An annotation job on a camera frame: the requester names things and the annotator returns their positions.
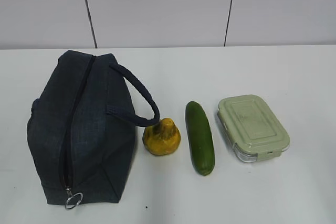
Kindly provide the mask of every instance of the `zipper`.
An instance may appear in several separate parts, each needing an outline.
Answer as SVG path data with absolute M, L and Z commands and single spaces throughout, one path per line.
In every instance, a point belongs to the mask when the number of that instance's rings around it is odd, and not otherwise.
M 73 104 L 72 110 L 70 112 L 68 121 L 67 121 L 67 129 L 66 129 L 66 134 L 62 143 L 62 147 L 61 147 L 61 152 L 60 152 L 60 159 L 59 159 L 59 175 L 60 175 L 60 182 L 62 184 L 63 189 L 66 191 L 67 195 L 68 195 L 68 200 L 66 202 L 66 209 L 71 209 L 71 208 L 67 208 L 67 204 L 69 203 L 69 201 L 76 195 L 72 195 L 71 193 L 71 189 L 73 186 L 73 166 L 72 166 L 72 159 L 71 159 L 71 125 L 72 125 L 72 120 L 73 120 L 73 116 L 75 114 L 76 108 L 78 107 L 78 104 L 81 100 L 81 97 L 84 93 L 85 87 L 86 87 L 86 83 L 88 80 L 88 77 L 90 75 L 90 71 L 92 69 L 92 65 L 94 63 L 94 60 L 96 59 L 96 56 L 92 56 L 88 66 L 85 70 L 82 82 L 79 86 L 76 98 L 75 98 L 75 102 Z

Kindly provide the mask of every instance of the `metal key ring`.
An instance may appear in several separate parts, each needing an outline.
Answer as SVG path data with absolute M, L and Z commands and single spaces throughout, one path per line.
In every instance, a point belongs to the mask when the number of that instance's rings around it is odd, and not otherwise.
M 69 202 L 70 202 L 73 198 L 75 198 L 76 196 L 78 196 L 78 195 L 80 196 L 80 199 L 77 201 L 77 203 L 76 203 L 75 205 L 69 207 L 69 206 L 68 206 Z M 76 194 L 74 194 L 74 195 L 71 195 L 71 196 L 67 199 L 67 201 L 65 202 L 64 207 L 65 207 L 66 210 L 71 210 L 71 209 L 77 207 L 77 206 L 81 203 L 82 200 L 83 200 L 83 193 L 76 193 Z

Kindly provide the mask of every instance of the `zipper pull ring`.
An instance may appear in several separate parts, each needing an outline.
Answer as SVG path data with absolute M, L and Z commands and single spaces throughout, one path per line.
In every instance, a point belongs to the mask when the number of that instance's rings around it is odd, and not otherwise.
M 68 199 L 65 202 L 64 207 L 65 207 L 66 210 L 71 210 L 71 209 L 77 207 L 81 203 L 81 201 L 83 200 L 83 193 L 76 193 L 76 194 L 72 195 L 71 188 L 67 187 L 65 190 L 67 192 Z M 77 196 L 79 196 L 80 198 L 78 199 L 78 201 L 76 202 L 76 204 L 69 205 L 70 201 L 72 199 L 74 199 L 75 197 L 77 197 Z

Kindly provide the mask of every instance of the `white table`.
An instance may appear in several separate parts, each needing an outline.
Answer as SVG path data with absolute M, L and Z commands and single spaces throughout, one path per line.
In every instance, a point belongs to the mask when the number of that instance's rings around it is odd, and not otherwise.
M 181 144 L 169 156 L 138 149 L 119 204 L 65 211 L 46 204 L 26 141 L 32 101 L 66 50 L 0 51 L 0 223 L 336 223 L 336 46 L 85 49 L 112 52 L 146 85 Z M 220 99 L 256 94 L 291 138 L 279 158 L 240 162 L 216 117 Z M 135 109 L 150 107 L 131 88 Z M 191 163 L 184 121 L 199 102 L 212 128 L 216 164 Z

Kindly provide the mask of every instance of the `green container lid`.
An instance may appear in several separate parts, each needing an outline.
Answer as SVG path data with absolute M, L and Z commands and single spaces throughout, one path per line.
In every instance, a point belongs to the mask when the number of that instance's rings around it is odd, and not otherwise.
M 278 157 L 289 146 L 289 136 L 267 103 L 256 95 L 220 101 L 218 117 L 237 157 L 255 162 Z

